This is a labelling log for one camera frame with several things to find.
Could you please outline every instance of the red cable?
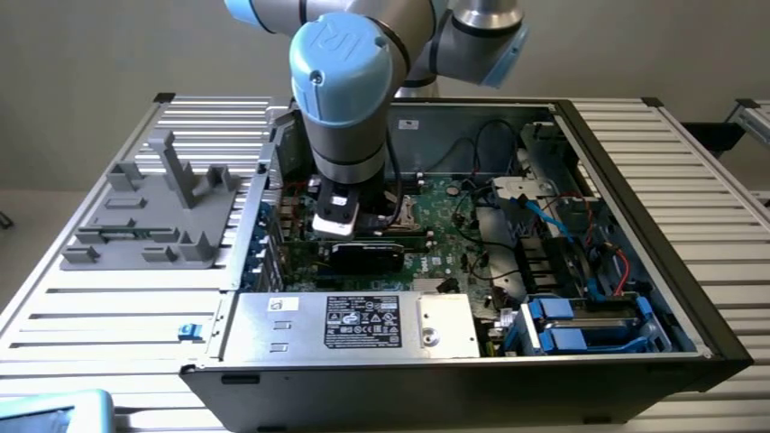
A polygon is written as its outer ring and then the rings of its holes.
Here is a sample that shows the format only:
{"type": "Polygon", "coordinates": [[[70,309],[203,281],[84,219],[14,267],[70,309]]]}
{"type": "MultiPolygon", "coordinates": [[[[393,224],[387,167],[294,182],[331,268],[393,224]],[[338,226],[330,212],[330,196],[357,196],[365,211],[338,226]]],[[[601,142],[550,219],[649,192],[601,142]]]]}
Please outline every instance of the red cable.
{"type": "Polygon", "coordinates": [[[621,282],[618,283],[618,288],[615,289],[615,293],[613,293],[613,294],[615,296],[621,296],[623,294],[623,286],[626,286],[626,282],[629,281],[630,263],[629,263],[629,258],[623,254],[622,250],[617,250],[615,254],[621,258],[621,261],[623,262],[625,270],[623,270],[623,277],[621,278],[621,282]]]}

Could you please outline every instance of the gray floor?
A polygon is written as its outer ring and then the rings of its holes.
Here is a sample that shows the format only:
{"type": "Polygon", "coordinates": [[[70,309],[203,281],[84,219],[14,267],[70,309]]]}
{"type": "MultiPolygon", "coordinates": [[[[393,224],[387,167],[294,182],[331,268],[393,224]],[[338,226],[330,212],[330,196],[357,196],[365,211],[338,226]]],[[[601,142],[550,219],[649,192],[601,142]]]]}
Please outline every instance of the gray floor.
{"type": "Polygon", "coordinates": [[[16,225],[0,230],[0,309],[14,297],[86,192],[0,190],[0,210],[16,225]]]}

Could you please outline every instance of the blue clip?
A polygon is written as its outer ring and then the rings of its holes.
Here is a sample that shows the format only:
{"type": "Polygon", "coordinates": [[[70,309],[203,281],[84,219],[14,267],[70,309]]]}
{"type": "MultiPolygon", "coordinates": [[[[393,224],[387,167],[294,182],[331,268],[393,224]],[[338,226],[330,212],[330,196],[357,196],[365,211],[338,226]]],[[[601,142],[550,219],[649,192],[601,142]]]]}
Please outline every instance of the blue clip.
{"type": "Polygon", "coordinates": [[[575,327],[549,329],[554,346],[559,352],[585,352],[589,349],[582,331],[575,327]]]}
{"type": "Polygon", "coordinates": [[[541,307],[543,307],[543,313],[546,318],[575,317],[575,312],[573,311],[573,306],[569,303],[569,299],[561,299],[561,298],[538,299],[535,302],[541,303],[541,307]]]}
{"type": "Polygon", "coordinates": [[[645,318],[653,318],[653,306],[650,305],[650,301],[643,296],[637,298],[637,306],[639,307],[639,312],[645,318]]]}
{"type": "Polygon", "coordinates": [[[195,323],[186,323],[179,327],[178,338],[179,341],[203,340],[202,337],[203,326],[195,323]]]}
{"type": "Polygon", "coordinates": [[[543,351],[546,353],[554,352],[555,346],[551,334],[546,331],[538,334],[538,337],[541,338],[541,348],[543,349],[543,351]]]}
{"type": "Polygon", "coordinates": [[[531,318],[533,319],[543,318],[543,309],[541,308],[541,303],[535,301],[530,302],[527,305],[530,306],[531,318]]]}
{"type": "MultiPolygon", "coordinates": [[[[517,200],[514,198],[510,201],[513,203],[517,203],[517,200]]],[[[569,234],[567,226],[565,226],[565,224],[561,221],[554,220],[554,218],[551,218],[538,207],[538,204],[534,201],[527,201],[527,209],[531,210],[535,214],[538,214],[538,217],[541,217],[541,219],[546,223],[553,224],[558,228],[558,231],[562,233],[562,235],[567,237],[567,240],[570,242],[575,242],[573,240],[573,236],[569,234]]]]}

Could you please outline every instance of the white wall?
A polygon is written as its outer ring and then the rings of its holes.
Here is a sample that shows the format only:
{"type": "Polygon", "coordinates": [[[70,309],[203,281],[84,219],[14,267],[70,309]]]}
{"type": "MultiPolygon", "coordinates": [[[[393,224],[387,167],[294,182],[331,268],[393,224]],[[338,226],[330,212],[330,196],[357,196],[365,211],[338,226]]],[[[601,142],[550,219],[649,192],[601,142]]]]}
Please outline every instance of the white wall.
{"type": "Polygon", "coordinates": [[[16,223],[0,230],[0,311],[84,197],[80,192],[0,190],[0,210],[16,223]]]}
{"type": "MultiPolygon", "coordinates": [[[[522,3],[513,79],[499,91],[445,81],[445,95],[658,96],[706,120],[734,97],[770,97],[770,1],[522,3]]],[[[0,186],[90,188],[159,91],[288,94],[287,46],[220,0],[2,0],[0,186]]]]}

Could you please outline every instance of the light blue joint cover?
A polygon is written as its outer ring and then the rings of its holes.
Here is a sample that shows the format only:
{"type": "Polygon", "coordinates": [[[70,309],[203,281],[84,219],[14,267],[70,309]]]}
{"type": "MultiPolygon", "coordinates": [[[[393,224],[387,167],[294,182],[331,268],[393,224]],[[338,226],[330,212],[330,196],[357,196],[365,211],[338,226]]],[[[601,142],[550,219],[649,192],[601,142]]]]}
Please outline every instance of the light blue joint cover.
{"type": "Polygon", "coordinates": [[[527,41],[527,36],[530,36],[530,26],[523,24],[517,32],[517,36],[511,40],[506,51],[501,58],[497,60],[497,64],[493,66],[490,73],[482,81],[482,86],[490,88],[501,88],[503,81],[506,81],[507,73],[514,66],[517,66],[517,61],[519,60],[521,50],[527,41]]]}
{"type": "Polygon", "coordinates": [[[255,25],[256,27],[267,31],[267,29],[263,26],[263,23],[260,23],[259,17],[256,16],[254,7],[251,6],[251,0],[226,0],[226,6],[227,10],[230,11],[230,14],[236,20],[248,23],[251,25],[255,25]]]}
{"type": "Polygon", "coordinates": [[[367,17],[333,12],[306,23],[291,40],[288,62],[299,109],[317,124],[353,126],[386,101],[394,60],[387,38],[367,17]]]}

